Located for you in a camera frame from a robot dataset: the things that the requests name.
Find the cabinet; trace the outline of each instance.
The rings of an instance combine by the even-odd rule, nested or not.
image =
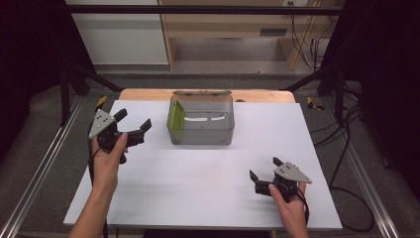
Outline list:
[[[216,6],[274,6],[284,5],[284,0],[158,0],[160,5],[216,5]],[[337,0],[308,0],[307,7],[342,6]],[[328,39],[334,31],[338,17],[269,15],[161,15],[163,34],[169,65],[173,66],[176,43],[179,38],[278,38],[290,69],[295,69],[299,52],[292,42],[302,43],[302,50],[310,39]]]

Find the white wall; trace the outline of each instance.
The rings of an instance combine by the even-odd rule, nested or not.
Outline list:
[[[67,4],[156,5],[157,0],[66,0]],[[73,14],[94,64],[168,64],[159,15]]]

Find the clear plastic box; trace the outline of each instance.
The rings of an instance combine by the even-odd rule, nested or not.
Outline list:
[[[230,145],[235,128],[231,91],[174,91],[166,127],[173,145]]]

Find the finger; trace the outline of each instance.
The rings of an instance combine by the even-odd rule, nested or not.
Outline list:
[[[268,185],[269,193],[271,193],[272,199],[277,203],[278,209],[284,210],[286,207],[286,201],[281,195],[280,191],[273,184]]]
[[[128,135],[126,132],[121,134],[118,138],[117,142],[115,143],[114,149],[111,152],[112,157],[120,158],[121,154],[123,154],[124,150],[126,150],[127,146]]]
[[[300,181],[298,184],[299,190],[302,192],[302,195],[305,195],[305,190],[306,190],[306,183]]]
[[[98,137],[94,137],[91,140],[91,145],[92,145],[92,154],[97,152],[99,150],[99,143],[98,143]]]

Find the white table surface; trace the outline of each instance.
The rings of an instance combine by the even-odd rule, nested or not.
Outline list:
[[[313,183],[306,188],[308,229],[342,229],[299,104],[234,103],[229,146],[175,146],[166,129],[169,102],[115,101],[126,108],[120,131],[137,130],[148,118],[145,143],[132,147],[120,167],[108,224],[119,227],[256,229],[282,227],[269,196],[255,193],[249,170],[272,180],[272,157],[297,165]],[[64,224],[72,225],[91,189],[83,176]]]

